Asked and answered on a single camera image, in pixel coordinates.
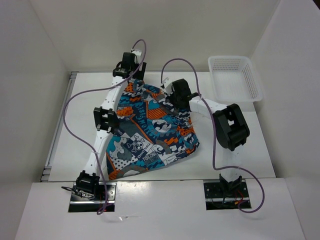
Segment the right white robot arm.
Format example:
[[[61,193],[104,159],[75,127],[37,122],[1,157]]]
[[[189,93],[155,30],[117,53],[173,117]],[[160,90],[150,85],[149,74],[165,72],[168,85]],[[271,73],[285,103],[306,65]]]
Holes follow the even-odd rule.
[[[219,191],[230,197],[237,191],[242,182],[240,174],[241,157],[244,144],[250,130],[239,105],[225,105],[192,93],[185,79],[170,81],[168,78],[161,83],[168,100],[176,108],[187,109],[214,120],[214,139],[223,148],[224,166],[219,171]]]

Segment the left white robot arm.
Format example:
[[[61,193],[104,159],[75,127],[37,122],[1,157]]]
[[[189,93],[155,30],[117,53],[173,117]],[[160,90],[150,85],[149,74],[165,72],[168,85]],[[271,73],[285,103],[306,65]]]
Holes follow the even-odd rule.
[[[145,51],[131,49],[122,55],[122,60],[112,71],[111,86],[100,107],[93,110],[94,126],[96,137],[91,145],[82,141],[91,149],[89,159],[76,179],[73,192],[89,200],[96,199],[103,191],[100,190],[100,180],[106,185],[106,180],[102,171],[102,161],[105,156],[107,146],[115,131],[120,127],[120,121],[116,110],[124,89],[132,78],[142,80],[145,74],[146,63]]]

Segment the colourful patterned shorts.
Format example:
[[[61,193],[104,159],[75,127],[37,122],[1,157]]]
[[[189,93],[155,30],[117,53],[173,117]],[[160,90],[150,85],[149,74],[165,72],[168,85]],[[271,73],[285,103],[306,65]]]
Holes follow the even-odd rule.
[[[160,88],[143,80],[129,81],[116,114],[119,128],[106,148],[109,180],[168,166],[200,145],[190,111],[174,107]]]

